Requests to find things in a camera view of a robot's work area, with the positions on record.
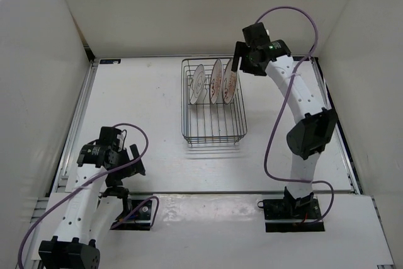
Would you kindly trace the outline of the orange sunburst plate green rim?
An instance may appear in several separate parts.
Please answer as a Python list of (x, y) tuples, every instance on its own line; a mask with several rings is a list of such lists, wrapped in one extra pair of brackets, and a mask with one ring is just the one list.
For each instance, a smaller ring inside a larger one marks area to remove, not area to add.
[(237, 86), (237, 73), (232, 71), (233, 59), (230, 59), (226, 65), (224, 72), (224, 80), (222, 86), (222, 99), (224, 104), (229, 104), (235, 93)]

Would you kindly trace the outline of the white plate black swirl pattern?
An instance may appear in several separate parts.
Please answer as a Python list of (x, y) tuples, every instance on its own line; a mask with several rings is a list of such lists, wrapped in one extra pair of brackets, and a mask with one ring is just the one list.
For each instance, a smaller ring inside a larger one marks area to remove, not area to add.
[(191, 105), (197, 103), (202, 89), (205, 85), (205, 68), (203, 64), (199, 64), (193, 73), (190, 86), (189, 101)]

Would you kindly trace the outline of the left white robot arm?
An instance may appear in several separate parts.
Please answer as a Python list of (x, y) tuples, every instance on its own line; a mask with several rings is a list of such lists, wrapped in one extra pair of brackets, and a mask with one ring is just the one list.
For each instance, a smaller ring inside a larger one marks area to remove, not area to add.
[(45, 268), (98, 268), (106, 233), (132, 214), (122, 181), (145, 175), (145, 168), (137, 146), (124, 146), (127, 126), (102, 127), (99, 137), (79, 151), (74, 188), (64, 202), (67, 208), (52, 238), (38, 249)]

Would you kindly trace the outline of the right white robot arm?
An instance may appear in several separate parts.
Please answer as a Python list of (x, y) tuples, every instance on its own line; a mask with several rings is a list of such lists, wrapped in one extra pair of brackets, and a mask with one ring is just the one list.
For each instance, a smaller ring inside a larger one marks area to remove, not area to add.
[(247, 26), (242, 33), (244, 41), (236, 43), (232, 71), (270, 77), (293, 114), (295, 125), (286, 136), (292, 167), (285, 180), (282, 207), (286, 216), (296, 219), (312, 207), (315, 168), (331, 140), (338, 116), (310, 92), (283, 40), (272, 41), (262, 23)]

